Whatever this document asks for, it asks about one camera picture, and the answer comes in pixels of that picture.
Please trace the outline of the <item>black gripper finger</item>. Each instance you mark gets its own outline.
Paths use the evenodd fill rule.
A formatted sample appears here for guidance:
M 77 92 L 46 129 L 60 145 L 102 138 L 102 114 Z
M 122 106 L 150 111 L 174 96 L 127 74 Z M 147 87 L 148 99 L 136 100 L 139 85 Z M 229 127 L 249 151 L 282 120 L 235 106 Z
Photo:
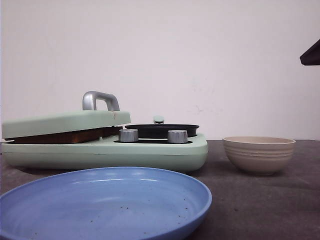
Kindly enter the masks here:
M 320 39 L 314 43 L 300 57 L 300 62 L 304 66 L 319 66 L 320 65 Z

